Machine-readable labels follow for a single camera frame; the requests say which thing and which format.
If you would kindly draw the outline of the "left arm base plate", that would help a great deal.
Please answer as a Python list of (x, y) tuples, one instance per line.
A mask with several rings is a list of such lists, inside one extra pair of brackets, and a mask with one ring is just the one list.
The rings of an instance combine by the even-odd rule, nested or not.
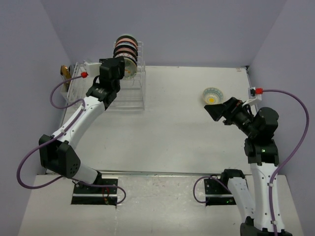
[(95, 188), (83, 184), (75, 184), (72, 194), (72, 205), (111, 205), (118, 201), (117, 188)]

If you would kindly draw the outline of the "gold utensil in holder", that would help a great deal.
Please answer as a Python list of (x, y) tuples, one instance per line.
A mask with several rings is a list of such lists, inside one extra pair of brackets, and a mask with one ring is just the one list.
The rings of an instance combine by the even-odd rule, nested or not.
[(65, 87), (66, 91), (68, 91), (69, 86), (70, 86), (71, 74), (70, 74), (70, 71), (66, 65), (61, 66), (60, 74), (61, 74), (63, 80), (65, 81), (64, 87)]

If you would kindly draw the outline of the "yellow blue patterned bowl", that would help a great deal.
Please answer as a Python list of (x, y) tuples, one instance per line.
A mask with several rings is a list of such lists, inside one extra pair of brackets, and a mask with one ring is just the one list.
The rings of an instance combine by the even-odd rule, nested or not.
[(218, 88), (210, 87), (204, 89), (202, 98), (206, 105), (217, 105), (223, 102), (224, 95)]

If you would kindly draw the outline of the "dark blue patterned bowl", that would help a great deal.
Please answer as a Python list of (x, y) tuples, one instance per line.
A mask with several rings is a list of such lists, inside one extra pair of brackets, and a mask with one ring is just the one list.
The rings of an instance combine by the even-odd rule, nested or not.
[(135, 57), (133, 57), (132, 55), (125, 54), (124, 57), (127, 59), (130, 59), (135, 65), (137, 65), (137, 61), (136, 61)]

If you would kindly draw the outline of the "white bowl orange flower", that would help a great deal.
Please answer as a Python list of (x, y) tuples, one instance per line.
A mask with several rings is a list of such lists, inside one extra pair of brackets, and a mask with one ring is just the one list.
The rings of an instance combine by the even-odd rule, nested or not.
[(137, 65), (130, 58), (124, 57), (125, 62), (125, 74), (123, 79), (131, 80), (137, 73)]

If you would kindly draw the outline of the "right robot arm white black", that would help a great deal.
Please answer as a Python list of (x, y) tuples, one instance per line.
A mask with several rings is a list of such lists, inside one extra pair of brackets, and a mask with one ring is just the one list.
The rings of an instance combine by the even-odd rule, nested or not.
[(235, 125), (245, 135), (244, 151), (253, 177), (254, 196), (249, 192), (241, 170), (225, 169), (220, 177), (220, 189), (231, 193), (242, 217), (242, 236), (289, 236), (279, 207), (279, 152), (274, 132), (278, 128), (278, 113), (261, 108), (252, 114), (248, 103), (232, 97), (224, 103), (205, 105), (214, 121), (224, 118), (224, 125)]

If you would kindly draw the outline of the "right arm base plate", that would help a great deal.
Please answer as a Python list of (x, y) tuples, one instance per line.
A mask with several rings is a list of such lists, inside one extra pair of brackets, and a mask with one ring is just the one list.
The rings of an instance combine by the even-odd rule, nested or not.
[(204, 179), (204, 189), (206, 206), (236, 205), (233, 195), (214, 179)]

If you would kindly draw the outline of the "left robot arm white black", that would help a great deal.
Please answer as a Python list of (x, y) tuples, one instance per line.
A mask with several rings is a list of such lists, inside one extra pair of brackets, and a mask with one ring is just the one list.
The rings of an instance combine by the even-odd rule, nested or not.
[(68, 179), (84, 182), (91, 193), (102, 189), (100, 172), (82, 164), (75, 149), (91, 124), (105, 112), (120, 91), (125, 75), (122, 56), (103, 59), (96, 65), (96, 75), (86, 97), (69, 120), (52, 135), (39, 139), (41, 166)]

